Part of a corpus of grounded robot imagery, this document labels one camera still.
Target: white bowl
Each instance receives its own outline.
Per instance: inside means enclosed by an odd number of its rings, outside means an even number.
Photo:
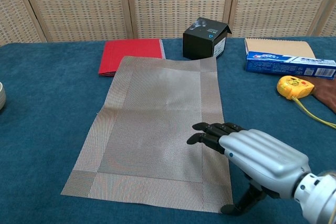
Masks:
[[[5,102],[6,102],[6,92],[4,86],[0,82],[0,110],[5,105]]]

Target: gray placemat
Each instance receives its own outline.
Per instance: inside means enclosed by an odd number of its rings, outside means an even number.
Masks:
[[[201,121],[223,122],[215,58],[125,57],[61,194],[219,212],[228,160],[186,144]]]

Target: red notebook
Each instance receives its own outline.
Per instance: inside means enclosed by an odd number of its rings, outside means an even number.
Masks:
[[[124,56],[165,59],[160,39],[120,39],[105,43],[98,74],[114,76]]]

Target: blue toothpaste box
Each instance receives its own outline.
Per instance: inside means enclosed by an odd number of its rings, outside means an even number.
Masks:
[[[311,48],[304,41],[245,39],[245,47],[246,71],[327,79],[335,77],[336,62],[314,58]]]

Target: blue tablecloth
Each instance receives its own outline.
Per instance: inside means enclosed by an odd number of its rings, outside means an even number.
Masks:
[[[307,41],[317,58],[336,59],[336,38]],[[182,40],[163,41],[167,59],[182,57]],[[267,197],[230,217],[196,211],[62,196],[112,79],[98,76],[104,42],[9,44],[0,48],[1,223],[306,223],[293,200]],[[305,115],[276,91],[279,76],[246,72],[244,40],[228,38],[217,59],[224,118],[265,131],[307,154],[315,174],[336,169],[336,131]],[[313,96],[301,99],[317,116],[336,116]],[[234,200],[248,187],[230,165]]]

